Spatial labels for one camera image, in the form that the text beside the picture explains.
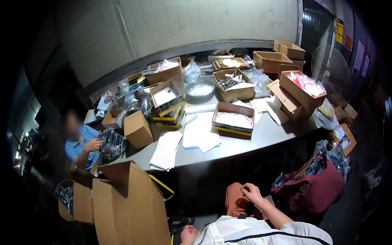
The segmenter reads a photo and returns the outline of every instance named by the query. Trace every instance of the standing fan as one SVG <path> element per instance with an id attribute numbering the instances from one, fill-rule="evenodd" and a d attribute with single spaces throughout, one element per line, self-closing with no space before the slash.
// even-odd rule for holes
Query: standing fan
<path id="1" fill-rule="evenodd" d="M 312 56 L 312 77 L 327 90 L 328 99 L 334 106 L 345 101 L 343 92 L 351 82 L 350 69 L 343 55 L 330 45 L 319 46 Z"/>

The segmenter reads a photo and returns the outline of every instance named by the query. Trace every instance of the man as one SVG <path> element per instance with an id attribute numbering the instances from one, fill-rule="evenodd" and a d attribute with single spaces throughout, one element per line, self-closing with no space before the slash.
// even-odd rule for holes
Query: man
<path id="1" fill-rule="evenodd" d="M 246 217 L 249 201 L 268 217 L 276 229 L 271 229 L 264 220 Z M 181 233 L 181 245 L 226 243 L 332 245 L 332 238 L 328 233 L 314 225 L 292 221 L 264 199 L 259 188 L 253 184 L 241 185 L 238 182 L 231 184 L 226 191 L 226 207 L 228 216 L 220 217 L 202 231 L 197 230 L 193 225 L 187 225 Z"/>
<path id="2" fill-rule="evenodd" d="M 79 121 L 74 110 L 69 110 L 64 117 L 64 129 L 67 137 L 65 153 L 81 169 L 91 169 L 99 158 L 102 144 L 98 140 L 98 131 Z"/>

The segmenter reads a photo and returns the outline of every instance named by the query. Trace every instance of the red sign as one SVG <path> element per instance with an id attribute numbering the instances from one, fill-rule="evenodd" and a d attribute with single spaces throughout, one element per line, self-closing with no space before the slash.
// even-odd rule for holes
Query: red sign
<path id="1" fill-rule="evenodd" d="M 346 35 L 346 42 L 344 44 L 344 46 L 346 46 L 350 51 L 351 51 L 351 47 L 352 47 L 352 40 L 349 36 Z"/>

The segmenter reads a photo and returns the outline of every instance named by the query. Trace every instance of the blue shirt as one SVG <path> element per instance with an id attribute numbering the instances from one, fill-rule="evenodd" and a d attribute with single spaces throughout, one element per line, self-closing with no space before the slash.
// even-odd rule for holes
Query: blue shirt
<path id="1" fill-rule="evenodd" d="M 93 138 L 98 137 L 98 131 L 90 126 L 82 125 L 80 127 L 80 131 L 83 136 L 83 142 L 72 142 L 67 140 L 67 142 L 65 143 L 65 153 L 73 162 L 75 158 L 81 154 L 86 143 L 92 140 Z M 89 162 L 86 166 L 86 169 L 91 169 L 98 158 L 99 158 L 99 151 L 90 152 Z"/>

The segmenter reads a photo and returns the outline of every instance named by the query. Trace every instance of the white wall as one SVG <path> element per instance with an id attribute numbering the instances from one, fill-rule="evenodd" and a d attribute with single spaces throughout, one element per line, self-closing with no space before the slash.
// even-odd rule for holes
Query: white wall
<path id="1" fill-rule="evenodd" d="M 297 15 L 295 0 L 63 0 L 57 26 L 86 87 L 133 60 L 181 45 L 232 38 L 295 42 Z"/>

